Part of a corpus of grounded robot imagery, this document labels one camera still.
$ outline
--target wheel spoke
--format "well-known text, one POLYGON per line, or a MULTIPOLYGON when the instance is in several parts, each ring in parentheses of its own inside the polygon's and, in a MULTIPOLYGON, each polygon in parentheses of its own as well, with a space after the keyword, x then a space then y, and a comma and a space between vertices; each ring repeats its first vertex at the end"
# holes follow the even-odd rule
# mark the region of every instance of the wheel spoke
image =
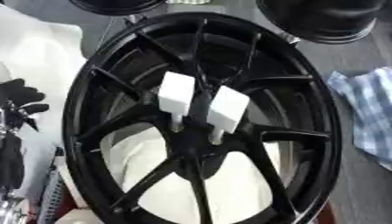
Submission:
POLYGON ((242 77, 244 74, 246 74, 247 71, 250 70, 250 68, 252 67, 253 58, 256 54, 257 43, 259 42, 261 36, 262 35, 259 32, 255 32, 253 34, 252 43, 246 52, 245 60, 238 67, 233 77, 230 77, 227 80, 223 81, 223 85, 233 84, 238 78, 242 77))
POLYGON ((206 19, 203 19, 199 22, 198 24, 198 30, 196 31, 194 37, 193 37, 193 42, 190 50, 191 58, 196 59, 198 50, 200 48, 201 43, 204 41, 204 36, 203 36, 203 31, 207 25, 208 21, 206 19))
POLYGON ((137 104, 136 106, 127 109, 120 115, 93 127, 85 133, 80 134, 78 141, 87 145, 97 144, 107 134, 129 126, 132 123, 152 122, 155 120, 158 113, 158 108, 155 106, 137 104))
POLYGON ((261 126, 262 140, 264 142, 273 141, 297 141, 306 143, 310 141, 314 142, 326 142, 329 141, 330 134, 325 132, 302 130, 302 129, 287 129, 281 127, 270 127, 261 126))
POLYGON ((198 51, 200 45, 204 41, 203 31, 206 28, 208 21, 206 19, 200 20, 198 24, 198 29, 194 34, 192 46, 189 50, 188 57, 184 61, 182 70, 186 74, 193 75, 195 77, 199 89, 202 91, 208 90, 207 75, 204 73, 200 66, 198 59, 198 51))
POLYGON ((155 53, 157 53, 160 57, 162 57, 164 60, 168 60, 172 62, 176 66, 182 66, 183 60, 170 49, 169 47, 160 44, 157 42, 155 39, 150 37, 149 35, 145 34, 142 31, 138 31, 136 33, 137 38, 140 41, 141 46, 151 49, 155 53))
POLYGON ((284 216, 295 216, 296 209, 263 144, 259 140, 249 137, 249 135, 247 137, 248 150, 246 154, 269 184, 273 194, 272 207, 284 216))
POLYGON ((196 157, 191 157, 186 160, 186 165, 187 175, 199 206, 200 223, 213 224, 206 185, 201 173, 201 163, 196 157))
POLYGON ((128 95, 133 100, 138 101, 144 95, 144 92, 142 90, 138 89, 136 86, 131 85, 131 84, 125 82, 124 80, 121 80, 120 78, 118 78, 114 74, 112 74, 112 73, 110 73, 110 72, 108 72, 98 66, 94 66, 92 69, 92 72, 94 75, 103 75, 106 78, 113 81, 114 86, 116 88, 119 88, 121 91, 123 91, 126 95, 128 95))
POLYGON ((276 86, 303 86, 312 81, 311 76, 306 75, 284 75, 284 76, 271 76, 248 79, 239 84, 240 90, 255 89, 255 88, 269 88, 276 86))
POLYGON ((118 199, 111 208, 115 210, 120 207, 125 211, 126 209, 130 208, 132 210, 132 208, 137 207, 140 197, 157 182, 173 173, 178 162, 179 157, 171 156, 167 158, 118 199))
POLYGON ((243 124, 241 128, 253 137, 261 137, 264 142, 294 141, 311 144, 327 142, 330 139, 330 134, 325 132, 258 125, 251 122, 243 124))

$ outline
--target blue checkered cloth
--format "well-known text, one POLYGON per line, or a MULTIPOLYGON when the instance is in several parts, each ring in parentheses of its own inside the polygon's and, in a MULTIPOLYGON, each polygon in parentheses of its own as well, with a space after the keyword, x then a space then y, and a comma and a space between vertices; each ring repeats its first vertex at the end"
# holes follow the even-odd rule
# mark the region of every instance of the blue checkered cloth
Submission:
POLYGON ((333 72, 327 84, 353 107, 354 145, 392 167, 392 67, 353 78, 333 72))

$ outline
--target white cloth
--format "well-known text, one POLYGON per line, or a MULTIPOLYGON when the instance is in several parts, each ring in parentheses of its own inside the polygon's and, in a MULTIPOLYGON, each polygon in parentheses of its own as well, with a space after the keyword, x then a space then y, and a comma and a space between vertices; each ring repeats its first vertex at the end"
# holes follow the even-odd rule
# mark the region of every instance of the white cloth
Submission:
MULTIPOLYGON (((112 148, 101 142, 101 151, 112 176, 127 192, 166 158, 165 140, 156 128, 129 136, 112 148)), ((278 143, 266 143, 276 170, 280 171, 278 143)), ((206 180, 213 223, 228 224, 260 213, 272 202, 272 192, 263 175, 244 154, 227 155, 220 169, 206 180)), ((139 206, 168 221, 200 223, 199 209, 188 180, 172 173, 151 187, 139 206)))
POLYGON ((0 4, 0 61, 10 78, 45 93, 50 110, 38 115, 40 132, 24 126, 25 177, 19 196, 38 199, 56 146, 62 145, 61 121, 67 92, 85 59, 81 55, 81 28, 52 24, 0 4))

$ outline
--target black wheel rim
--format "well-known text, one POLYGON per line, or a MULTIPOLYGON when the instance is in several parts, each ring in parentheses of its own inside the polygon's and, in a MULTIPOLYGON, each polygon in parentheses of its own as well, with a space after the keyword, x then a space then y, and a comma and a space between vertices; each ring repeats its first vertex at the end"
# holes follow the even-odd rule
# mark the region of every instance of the black wheel rim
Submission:
POLYGON ((128 16, 138 14, 144 11, 150 11, 153 8, 163 4, 163 0, 70 0, 71 3, 85 11, 91 11, 96 14, 107 16, 128 16))
POLYGON ((74 81, 64 112, 64 141, 67 162, 75 184, 87 203, 106 223, 172 223, 137 206, 137 199, 149 187, 173 172, 178 161, 188 164, 192 188, 199 205, 200 223, 213 223, 200 161, 229 151, 242 151, 248 155, 266 178, 273 193, 273 202, 268 209, 239 223, 307 223, 326 203, 340 168, 339 119, 333 99, 316 70, 297 49, 272 32, 248 21, 213 13, 179 13, 154 17, 112 38, 87 62, 74 81), (192 43, 182 45, 187 50, 181 52, 167 44, 165 37, 171 35, 188 35, 192 43), (224 46, 223 49, 243 49, 238 54, 242 58, 241 63, 237 67, 230 66, 232 73, 225 77, 212 77, 205 65, 209 60, 203 60, 203 56, 200 56, 201 47, 208 45, 209 41, 214 42, 214 37, 220 37, 218 42, 224 46), (140 49, 138 51, 141 54, 154 53, 160 58, 161 64, 163 61, 168 66, 162 66, 160 76, 146 75, 146 78, 138 77, 140 71, 134 74, 117 73, 116 67, 121 64, 119 61, 129 58, 127 55, 135 49, 140 49), (279 61, 279 69, 282 68, 283 72, 263 69, 264 73, 259 73, 256 62, 261 55, 266 56, 265 60, 271 58, 279 61), (176 149, 179 145, 184 146, 184 141, 179 139, 203 137, 202 133, 207 133, 211 128, 197 116, 191 115, 185 119, 185 123, 192 127, 189 131, 175 134, 169 130, 169 116, 158 111, 157 97, 149 90, 159 84, 168 69, 194 75, 198 82, 197 95, 207 92, 214 95, 217 87, 225 84, 248 94, 252 101, 259 102, 258 91, 285 89, 281 93, 283 98, 290 98, 290 93, 298 95, 306 102, 309 110, 302 110, 301 105, 296 106, 300 107, 299 114, 295 110, 289 114, 302 117, 305 111, 309 114, 306 119, 291 121, 289 126, 292 127, 257 125, 245 116, 238 130, 225 139, 229 143, 233 141, 232 145, 238 144, 238 147, 225 146, 193 154, 190 151, 194 150, 172 150, 171 156, 148 177, 129 192, 123 192, 110 176, 102 156, 94 153, 106 134, 132 123, 151 123, 162 133, 168 148, 176 149), (100 97, 112 88, 118 90, 116 94, 133 99, 136 105, 113 119, 102 120, 93 112, 106 107, 103 105, 104 98, 100 97), (301 164, 306 164, 307 169, 299 169, 295 178, 285 186, 265 154, 261 141, 294 141, 301 144, 301 164))

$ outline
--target gray floor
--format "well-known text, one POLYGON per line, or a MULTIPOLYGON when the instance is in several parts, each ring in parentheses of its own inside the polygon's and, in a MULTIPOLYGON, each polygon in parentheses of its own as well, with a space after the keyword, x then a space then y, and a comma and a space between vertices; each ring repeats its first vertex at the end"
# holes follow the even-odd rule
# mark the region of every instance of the gray floor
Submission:
MULTIPOLYGON (((173 5, 149 14, 174 11, 216 11, 246 18, 278 31, 258 11, 255 0, 213 0, 206 6, 173 5)), ((5 0, 13 8, 45 21, 79 25, 84 31, 82 50, 91 55, 99 45, 123 28, 120 18, 97 16, 67 0, 5 0)), ((298 48, 325 76, 333 70, 351 73, 392 66, 392 7, 380 13, 374 31, 349 45, 317 45, 303 41, 298 48)), ((332 206, 339 224, 392 223, 392 173, 366 158, 352 146, 351 112, 336 98, 343 124, 344 151, 339 183, 332 206)))

